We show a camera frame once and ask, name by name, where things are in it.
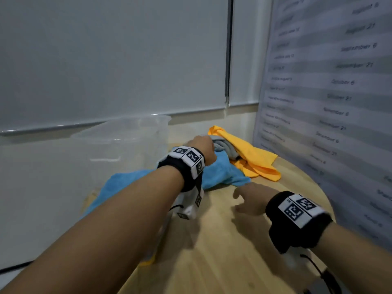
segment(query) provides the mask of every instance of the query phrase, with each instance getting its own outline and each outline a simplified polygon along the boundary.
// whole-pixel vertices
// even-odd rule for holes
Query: towel
[[[261,175],[274,182],[280,179],[280,172],[272,166],[272,163],[277,158],[276,154],[254,147],[218,126],[212,126],[208,131],[208,135],[221,136],[235,147],[242,159],[231,161],[231,163],[240,169],[245,176],[254,178]]]
[[[227,153],[228,158],[231,160],[237,160],[237,158],[239,158],[239,154],[236,152],[236,149],[225,138],[216,135],[210,135],[210,136],[211,139],[213,140],[215,151],[221,152],[224,150]]]
[[[219,183],[239,187],[251,181],[251,179],[245,177],[244,173],[242,173],[238,168],[230,164],[225,151],[215,152],[215,154],[217,157],[216,161],[210,166],[206,166],[203,171],[202,188],[204,190],[212,188]],[[131,173],[116,173],[112,175],[102,187],[98,197],[83,213],[82,217],[86,216],[107,199],[151,171],[153,170],[138,170]]]

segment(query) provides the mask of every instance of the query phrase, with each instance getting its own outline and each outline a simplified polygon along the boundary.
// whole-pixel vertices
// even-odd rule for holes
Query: gray cloth
[[[239,154],[236,152],[234,146],[228,142],[225,138],[216,136],[216,135],[209,135],[214,142],[214,149],[217,152],[225,151],[228,155],[229,159],[237,160]]]

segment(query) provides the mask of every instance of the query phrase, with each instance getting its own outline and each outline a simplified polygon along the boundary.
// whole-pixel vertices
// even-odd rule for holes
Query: blue towel
[[[242,186],[251,181],[241,170],[230,164],[227,153],[225,151],[215,152],[216,161],[204,168],[202,188],[207,190],[219,183],[228,185]],[[123,188],[130,185],[135,180],[142,178],[153,170],[138,170],[131,173],[116,173],[102,187],[98,197],[86,209],[83,216],[92,212],[96,207],[101,205],[107,199],[120,192]]]

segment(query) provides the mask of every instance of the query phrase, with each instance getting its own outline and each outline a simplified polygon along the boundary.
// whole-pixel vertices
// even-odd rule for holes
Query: hand
[[[209,166],[216,161],[216,154],[214,151],[214,143],[211,137],[196,136],[191,141],[185,144],[187,147],[194,147],[201,151],[204,155],[205,165]]]
[[[237,212],[259,216],[265,213],[268,202],[277,193],[279,193],[279,191],[273,188],[253,182],[247,183],[234,190],[234,199],[237,199],[240,195],[244,199],[244,203],[236,205],[235,209]]]

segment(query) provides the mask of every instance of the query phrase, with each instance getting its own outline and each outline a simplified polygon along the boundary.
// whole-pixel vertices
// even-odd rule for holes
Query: round table
[[[321,205],[332,217],[332,207],[320,187],[302,170],[278,157],[273,164],[282,173],[278,182],[262,177],[253,182],[279,191],[290,190]],[[326,266],[310,251],[290,248],[280,255],[273,246],[266,215],[238,214],[233,206],[234,186],[205,192],[196,220],[174,216],[154,264],[138,267],[120,294],[193,293],[302,293],[318,278],[306,259],[321,271]]]

